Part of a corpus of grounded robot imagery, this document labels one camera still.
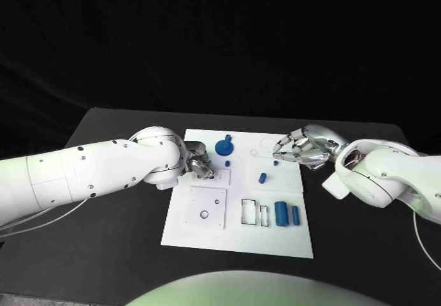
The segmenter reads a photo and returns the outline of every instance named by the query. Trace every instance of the cable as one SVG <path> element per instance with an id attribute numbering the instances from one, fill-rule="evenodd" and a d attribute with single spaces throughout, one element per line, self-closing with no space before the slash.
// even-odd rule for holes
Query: cable
<path id="1" fill-rule="evenodd" d="M 421 239 L 420 239 L 420 234 L 418 234 L 418 228 L 417 228 L 417 213 L 414 211 L 414 227 L 415 227 L 415 234 L 417 234 L 417 239 L 421 245 L 421 248 L 427 254 L 427 257 L 430 258 L 431 262 L 434 263 L 434 265 L 437 266 L 437 268 L 441 270 L 441 267 L 439 266 L 439 264 L 436 263 L 434 259 L 430 257 L 430 253 L 426 251 L 426 247 L 423 245 Z"/>
<path id="2" fill-rule="evenodd" d="M 3 228 L 0 228 L 0 231 L 3 231 L 5 229 L 11 228 L 12 226 L 16 226 L 25 222 L 28 222 L 29 220 L 32 220 L 34 218 L 39 217 L 42 214 L 48 213 L 54 208 L 45 209 L 42 212 L 39 212 L 38 214 L 32 215 L 28 219 L 23 219 L 9 225 L 6 225 Z"/>
<path id="3" fill-rule="evenodd" d="M 54 219 L 54 220 L 49 221 L 48 223 L 45 223 L 45 224 L 42 224 L 42 225 L 39 225 L 39 226 L 35 226 L 34 228 L 23 229 L 22 231 L 15 231 L 13 233 L 5 234 L 5 235 L 0 236 L 0 238 L 5 238 L 5 237 L 8 237 L 8 236 L 16 235 L 16 234 L 21 234 L 21 233 L 23 233 L 23 232 L 26 232 L 26 231 L 32 231 L 32 230 L 35 230 L 35 229 L 38 229 L 38 228 L 42 228 L 44 226 L 52 224 L 55 221 L 60 221 L 71 212 L 74 212 L 74 210 L 87 202 L 87 200 L 88 200 L 88 199 L 85 199 L 85 200 L 84 200 L 84 201 L 70 210 L 70 212 L 67 212 L 67 214 L 64 214 L 61 217 L 58 217 L 57 219 Z"/>

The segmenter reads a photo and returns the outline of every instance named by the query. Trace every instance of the blue object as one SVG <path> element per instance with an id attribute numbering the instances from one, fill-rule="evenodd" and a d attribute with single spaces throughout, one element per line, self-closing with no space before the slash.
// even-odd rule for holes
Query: blue object
<path id="1" fill-rule="evenodd" d="M 261 183 L 261 184 L 266 183 L 266 179 L 267 179 L 267 173 L 264 172 L 264 173 L 260 175 L 260 183 Z"/>
<path id="2" fill-rule="evenodd" d="M 289 226 L 289 207 L 287 202 L 276 202 L 274 203 L 274 211 L 276 211 L 276 225 L 277 226 Z"/>
<path id="3" fill-rule="evenodd" d="M 217 146 L 215 146 L 217 153 L 221 156 L 227 156 L 227 155 L 231 155 L 234 149 L 235 148 L 232 146 L 232 136 L 227 135 L 225 140 L 221 140 L 217 143 Z"/>
<path id="4" fill-rule="evenodd" d="M 300 220 L 299 220 L 299 207 L 293 206 L 293 223 L 294 225 L 300 225 Z"/>

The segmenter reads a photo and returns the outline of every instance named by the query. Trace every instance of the black table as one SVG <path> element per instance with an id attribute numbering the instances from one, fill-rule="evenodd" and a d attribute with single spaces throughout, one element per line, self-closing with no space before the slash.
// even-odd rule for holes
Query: black table
<path id="1" fill-rule="evenodd" d="M 407 143 L 390 124 L 319 122 L 219 115 L 90 110 L 68 147 L 124 138 L 149 126 L 286 134 L 309 123 L 348 137 Z M 336 200 L 322 188 L 333 171 L 302 167 L 315 259 L 162 246 L 172 190 L 139 184 L 91 199 L 55 224 L 11 237 L 0 250 L 0 291 L 57 300 L 123 305 L 191 275 L 221 270 L 286 273 L 329 282 L 392 305 L 441 303 L 441 272 L 420 248 L 413 212 L 395 201 L 385 209 L 351 194 Z M 77 204 L 48 213 L 39 224 Z M 441 226 L 418 218 L 427 250 L 441 262 Z"/>

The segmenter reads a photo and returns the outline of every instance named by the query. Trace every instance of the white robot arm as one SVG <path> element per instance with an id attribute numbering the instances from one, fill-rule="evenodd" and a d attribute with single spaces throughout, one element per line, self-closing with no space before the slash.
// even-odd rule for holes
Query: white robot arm
<path id="1" fill-rule="evenodd" d="M 111 140 L 0 161 L 0 225 L 60 205 L 133 187 L 178 185 L 195 171 L 205 179 L 205 144 L 183 142 L 170 129 L 150 127 L 132 140 Z"/>
<path id="2" fill-rule="evenodd" d="M 279 152 L 294 142 L 293 153 Z M 310 124 L 292 132 L 274 147 L 276 159 L 306 164 L 312 170 L 336 163 L 323 183 L 338 199 L 349 193 L 368 204 L 385 207 L 405 202 L 428 220 L 441 224 L 441 156 L 424 156 L 401 143 L 356 140 L 349 143 L 330 129 Z"/>

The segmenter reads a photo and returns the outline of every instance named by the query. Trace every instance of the black curtain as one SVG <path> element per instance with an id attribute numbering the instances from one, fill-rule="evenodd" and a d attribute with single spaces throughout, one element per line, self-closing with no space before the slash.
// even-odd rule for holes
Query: black curtain
<path id="1" fill-rule="evenodd" d="M 3 0 L 0 157 L 61 148 L 93 107 L 388 122 L 426 147 L 440 133 L 433 12 Z"/>

